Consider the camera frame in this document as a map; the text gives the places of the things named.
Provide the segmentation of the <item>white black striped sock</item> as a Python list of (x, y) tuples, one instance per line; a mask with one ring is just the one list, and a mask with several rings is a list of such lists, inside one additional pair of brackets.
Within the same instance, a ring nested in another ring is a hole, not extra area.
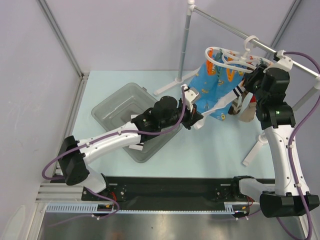
[(132, 150), (142, 151), (144, 148), (144, 144), (143, 143), (132, 144), (132, 145), (129, 145), (128, 148)]

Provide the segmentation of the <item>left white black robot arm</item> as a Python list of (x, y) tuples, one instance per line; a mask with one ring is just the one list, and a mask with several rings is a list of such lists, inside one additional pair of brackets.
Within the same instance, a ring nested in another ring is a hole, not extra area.
[(62, 177), (66, 185), (81, 185), (91, 190), (97, 199), (105, 200), (110, 195), (109, 184), (103, 174), (90, 168), (90, 163), (117, 149), (141, 147), (179, 126), (189, 130), (202, 119), (194, 103), (164, 96), (153, 107), (114, 130), (82, 140), (72, 135), (65, 138), (58, 154)]

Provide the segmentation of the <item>beige sock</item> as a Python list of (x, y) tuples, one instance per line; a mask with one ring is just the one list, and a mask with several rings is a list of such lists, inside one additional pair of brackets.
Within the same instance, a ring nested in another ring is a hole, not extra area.
[(250, 102), (238, 119), (244, 123), (251, 122), (256, 115), (256, 106), (256, 102)]

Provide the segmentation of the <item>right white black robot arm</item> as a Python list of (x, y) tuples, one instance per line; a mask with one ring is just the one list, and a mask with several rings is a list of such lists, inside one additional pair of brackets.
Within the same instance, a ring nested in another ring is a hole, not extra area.
[(267, 218), (303, 216), (320, 205), (301, 170), (292, 133), (296, 120), (285, 101), (288, 71), (261, 63), (244, 75), (245, 89), (256, 99), (256, 116), (268, 141), (275, 174), (274, 190), (262, 189), (258, 202)]

